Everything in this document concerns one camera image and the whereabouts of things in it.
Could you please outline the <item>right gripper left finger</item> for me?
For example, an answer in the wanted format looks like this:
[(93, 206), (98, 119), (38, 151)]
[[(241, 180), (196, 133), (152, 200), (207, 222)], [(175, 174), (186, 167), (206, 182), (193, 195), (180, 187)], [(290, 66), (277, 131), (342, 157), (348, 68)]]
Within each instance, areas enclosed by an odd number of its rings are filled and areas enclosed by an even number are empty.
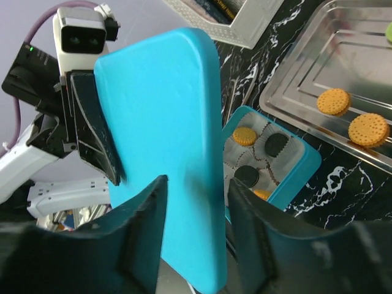
[(1, 224), (2, 293), (154, 293), (168, 178), (71, 232)]

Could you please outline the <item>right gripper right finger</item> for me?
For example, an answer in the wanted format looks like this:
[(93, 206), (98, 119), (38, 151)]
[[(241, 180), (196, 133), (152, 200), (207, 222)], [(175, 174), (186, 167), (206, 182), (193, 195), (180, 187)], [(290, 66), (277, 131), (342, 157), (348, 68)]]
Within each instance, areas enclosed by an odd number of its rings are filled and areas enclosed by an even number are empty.
[(390, 293), (391, 223), (325, 230), (261, 200), (241, 181), (228, 189), (244, 293)]

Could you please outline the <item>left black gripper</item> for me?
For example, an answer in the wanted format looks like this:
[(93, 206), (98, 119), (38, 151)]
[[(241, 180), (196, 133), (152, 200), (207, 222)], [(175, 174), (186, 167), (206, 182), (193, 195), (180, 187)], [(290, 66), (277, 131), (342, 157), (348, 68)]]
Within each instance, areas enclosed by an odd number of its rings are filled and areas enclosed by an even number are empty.
[[(80, 159), (117, 186), (123, 168), (101, 109), (94, 73), (71, 72), (69, 82)], [(70, 141), (56, 58), (23, 42), (1, 88), (39, 113), (33, 121), (28, 146), (60, 159), (75, 149), (66, 146)]]

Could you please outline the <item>blue tin lid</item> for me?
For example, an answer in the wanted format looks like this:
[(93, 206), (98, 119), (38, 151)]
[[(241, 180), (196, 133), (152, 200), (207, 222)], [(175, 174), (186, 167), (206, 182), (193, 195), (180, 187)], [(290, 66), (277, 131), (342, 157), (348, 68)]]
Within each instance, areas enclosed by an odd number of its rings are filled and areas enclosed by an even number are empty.
[(100, 57), (105, 120), (124, 169), (113, 206), (168, 177), (162, 258), (200, 293), (226, 283), (220, 63), (201, 29), (179, 28)]

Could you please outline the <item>black cookie bottom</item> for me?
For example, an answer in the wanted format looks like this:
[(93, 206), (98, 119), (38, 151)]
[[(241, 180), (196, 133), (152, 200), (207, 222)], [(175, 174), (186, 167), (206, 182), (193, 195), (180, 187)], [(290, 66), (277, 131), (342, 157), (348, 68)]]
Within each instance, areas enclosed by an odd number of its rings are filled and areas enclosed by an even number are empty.
[(248, 188), (251, 188), (258, 183), (260, 174), (256, 168), (250, 165), (243, 165), (236, 169), (234, 177)]

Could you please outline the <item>black cookie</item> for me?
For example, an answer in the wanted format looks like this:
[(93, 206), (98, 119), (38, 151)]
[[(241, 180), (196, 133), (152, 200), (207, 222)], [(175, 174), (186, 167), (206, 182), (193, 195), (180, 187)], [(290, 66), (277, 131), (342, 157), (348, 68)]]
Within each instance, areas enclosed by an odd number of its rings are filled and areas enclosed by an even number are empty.
[(251, 188), (258, 183), (260, 174), (256, 168), (250, 165), (243, 165), (236, 169), (234, 177), (248, 188)]
[(270, 135), (264, 144), (264, 151), (267, 156), (277, 157), (288, 143), (288, 137), (281, 133)]

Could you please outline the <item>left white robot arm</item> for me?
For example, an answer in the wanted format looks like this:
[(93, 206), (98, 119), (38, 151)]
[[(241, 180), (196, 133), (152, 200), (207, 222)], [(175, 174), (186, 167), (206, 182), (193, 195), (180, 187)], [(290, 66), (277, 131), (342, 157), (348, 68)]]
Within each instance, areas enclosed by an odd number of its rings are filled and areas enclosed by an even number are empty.
[(1, 157), (1, 197), (6, 201), (47, 165), (77, 150), (83, 162), (103, 173), (114, 185), (121, 175), (113, 139), (105, 121), (93, 67), (108, 53), (65, 51), (56, 58), (24, 42), (1, 88), (35, 107), (33, 123)]

